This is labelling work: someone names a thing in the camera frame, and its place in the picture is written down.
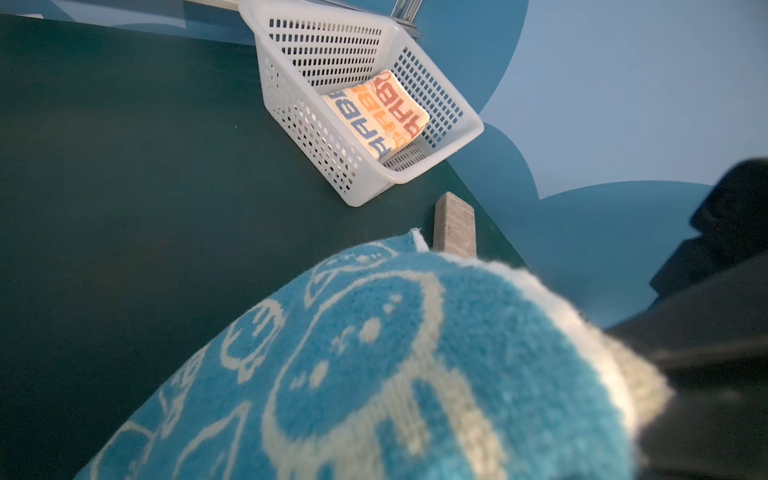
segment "green tabletop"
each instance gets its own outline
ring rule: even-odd
[[[195,350],[322,258],[421,227],[447,162],[347,207],[253,47],[0,16],[0,478],[71,477]]]

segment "blue towel with cartoon pattern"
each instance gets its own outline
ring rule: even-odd
[[[195,353],[77,478],[629,480],[631,409],[529,273],[418,231],[319,263]]]

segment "light blue wall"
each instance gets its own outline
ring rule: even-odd
[[[349,0],[389,13],[395,0]],[[0,12],[253,44],[181,0],[6,0]],[[768,154],[765,0],[425,0],[416,23],[486,131],[449,159],[534,273],[600,326],[695,232],[720,175]]]

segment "wooden block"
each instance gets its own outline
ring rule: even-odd
[[[435,205],[433,250],[476,257],[475,209],[451,192],[445,192]]]

